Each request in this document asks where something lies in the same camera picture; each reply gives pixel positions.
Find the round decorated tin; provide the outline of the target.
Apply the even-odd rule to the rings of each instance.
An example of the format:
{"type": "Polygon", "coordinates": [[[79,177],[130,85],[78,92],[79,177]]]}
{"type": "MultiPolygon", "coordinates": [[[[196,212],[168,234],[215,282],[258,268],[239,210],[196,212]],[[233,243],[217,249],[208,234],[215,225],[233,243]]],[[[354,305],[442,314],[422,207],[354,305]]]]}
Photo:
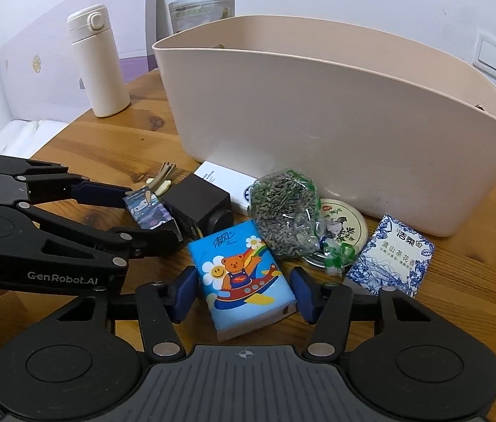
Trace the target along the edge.
{"type": "Polygon", "coordinates": [[[363,215],[353,206],[336,199],[320,199],[322,230],[319,248],[303,259],[320,269],[343,273],[355,261],[368,240],[363,215]]]}

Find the bag of dried herbs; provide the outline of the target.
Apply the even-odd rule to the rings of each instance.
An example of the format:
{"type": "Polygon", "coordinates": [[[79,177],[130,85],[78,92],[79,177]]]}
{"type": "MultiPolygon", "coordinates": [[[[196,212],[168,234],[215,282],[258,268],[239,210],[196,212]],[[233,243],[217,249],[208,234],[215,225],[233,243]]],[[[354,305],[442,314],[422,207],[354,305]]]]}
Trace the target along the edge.
{"type": "Polygon", "coordinates": [[[319,195],[303,173],[286,169],[262,176],[249,198],[250,217],[274,257],[303,257],[319,249],[319,195]]]}

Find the white wall switch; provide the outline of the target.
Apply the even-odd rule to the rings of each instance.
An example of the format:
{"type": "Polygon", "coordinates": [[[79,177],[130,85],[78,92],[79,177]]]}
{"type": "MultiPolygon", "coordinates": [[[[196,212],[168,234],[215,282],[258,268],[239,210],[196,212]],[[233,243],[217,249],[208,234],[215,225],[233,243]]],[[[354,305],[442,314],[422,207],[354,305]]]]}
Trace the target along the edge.
{"type": "Polygon", "coordinates": [[[473,66],[496,78],[496,39],[483,32],[478,35],[473,66]]]}

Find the banana chips bag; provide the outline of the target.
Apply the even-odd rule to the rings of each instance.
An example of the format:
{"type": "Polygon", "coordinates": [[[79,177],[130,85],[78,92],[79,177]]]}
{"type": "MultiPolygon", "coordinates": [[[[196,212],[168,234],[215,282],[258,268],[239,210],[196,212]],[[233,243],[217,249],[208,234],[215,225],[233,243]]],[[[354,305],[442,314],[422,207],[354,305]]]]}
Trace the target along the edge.
{"type": "Polygon", "coordinates": [[[176,0],[169,4],[173,33],[234,17],[236,0],[176,0]]]}

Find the blue cartoon tissue pack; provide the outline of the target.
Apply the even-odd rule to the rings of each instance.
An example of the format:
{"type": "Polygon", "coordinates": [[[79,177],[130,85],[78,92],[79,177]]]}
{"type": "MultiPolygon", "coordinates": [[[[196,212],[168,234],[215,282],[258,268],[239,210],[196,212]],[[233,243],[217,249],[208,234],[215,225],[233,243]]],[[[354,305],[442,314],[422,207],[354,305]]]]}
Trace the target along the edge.
{"type": "Polygon", "coordinates": [[[219,341],[296,311],[296,296],[253,220],[188,244],[219,341]]]}

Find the blue white soap box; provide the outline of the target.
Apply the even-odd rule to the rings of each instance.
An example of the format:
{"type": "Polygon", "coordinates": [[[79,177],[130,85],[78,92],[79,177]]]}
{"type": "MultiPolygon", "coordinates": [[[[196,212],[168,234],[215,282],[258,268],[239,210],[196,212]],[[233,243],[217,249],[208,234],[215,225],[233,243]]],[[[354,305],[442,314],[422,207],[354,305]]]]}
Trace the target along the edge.
{"type": "Polygon", "coordinates": [[[384,215],[346,276],[370,293],[392,287],[415,297],[435,245],[391,215],[384,215]]]}

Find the black cube box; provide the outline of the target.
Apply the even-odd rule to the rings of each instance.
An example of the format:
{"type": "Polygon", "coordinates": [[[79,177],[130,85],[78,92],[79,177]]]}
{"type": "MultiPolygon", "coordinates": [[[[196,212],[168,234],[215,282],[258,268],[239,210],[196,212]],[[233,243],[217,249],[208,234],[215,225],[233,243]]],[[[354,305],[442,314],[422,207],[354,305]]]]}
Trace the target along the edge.
{"type": "Polygon", "coordinates": [[[197,240],[233,226],[228,192],[194,173],[170,187],[161,201],[187,238],[197,240]]]}

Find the small wooden hair clip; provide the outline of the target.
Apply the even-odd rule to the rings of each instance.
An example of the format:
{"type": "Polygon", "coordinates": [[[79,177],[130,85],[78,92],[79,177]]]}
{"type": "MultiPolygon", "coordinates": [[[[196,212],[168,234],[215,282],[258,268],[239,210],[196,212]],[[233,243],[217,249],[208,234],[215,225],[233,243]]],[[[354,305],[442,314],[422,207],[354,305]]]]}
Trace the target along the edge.
{"type": "Polygon", "coordinates": [[[156,196],[160,196],[167,192],[170,188],[170,184],[172,184],[170,175],[173,173],[175,168],[176,165],[174,163],[164,162],[157,175],[154,176],[154,178],[149,178],[147,180],[146,187],[156,196]]]}

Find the lilac leaning board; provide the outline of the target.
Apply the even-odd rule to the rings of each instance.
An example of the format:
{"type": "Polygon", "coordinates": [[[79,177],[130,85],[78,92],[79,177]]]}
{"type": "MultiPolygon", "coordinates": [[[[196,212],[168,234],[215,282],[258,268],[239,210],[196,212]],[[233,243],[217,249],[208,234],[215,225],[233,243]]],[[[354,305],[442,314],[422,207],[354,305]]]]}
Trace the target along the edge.
{"type": "Polygon", "coordinates": [[[19,120],[108,117],[130,103],[126,85],[156,66],[157,0],[65,0],[8,41],[0,71],[19,120]]]}

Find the beige plastic storage bin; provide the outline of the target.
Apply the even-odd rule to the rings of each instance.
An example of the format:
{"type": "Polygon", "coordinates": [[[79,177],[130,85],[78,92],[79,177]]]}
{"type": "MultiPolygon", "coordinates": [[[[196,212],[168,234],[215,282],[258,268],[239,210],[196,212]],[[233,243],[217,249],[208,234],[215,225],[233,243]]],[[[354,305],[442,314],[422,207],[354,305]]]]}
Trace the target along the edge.
{"type": "Polygon", "coordinates": [[[321,194],[454,234],[496,185],[496,87],[388,32],[247,15],[154,44],[184,151],[260,177],[296,169],[321,194]]]}

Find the small dark card box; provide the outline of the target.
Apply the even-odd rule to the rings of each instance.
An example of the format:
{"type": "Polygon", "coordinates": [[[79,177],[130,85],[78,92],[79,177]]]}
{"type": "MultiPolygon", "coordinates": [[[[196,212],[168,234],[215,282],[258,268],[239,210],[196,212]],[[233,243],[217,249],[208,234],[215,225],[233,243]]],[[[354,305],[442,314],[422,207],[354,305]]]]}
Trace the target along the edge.
{"type": "Polygon", "coordinates": [[[124,202],[135,223],[143,230],[153,230],[173,220],[148,187],[130,192],[124,197],[124,202]]]}

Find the cream thermos bottle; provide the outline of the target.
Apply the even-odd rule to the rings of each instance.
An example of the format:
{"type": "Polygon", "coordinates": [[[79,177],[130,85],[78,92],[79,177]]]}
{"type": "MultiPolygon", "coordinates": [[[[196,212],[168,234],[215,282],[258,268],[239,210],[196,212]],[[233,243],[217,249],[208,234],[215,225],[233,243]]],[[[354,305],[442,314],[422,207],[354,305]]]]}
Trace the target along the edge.
{"type": "Polygon", "coordinates": [[[130,105],[119,64],[108,9],[95,4],[67,17],[76,68],[96,117],[120,113],[130,105]]]}

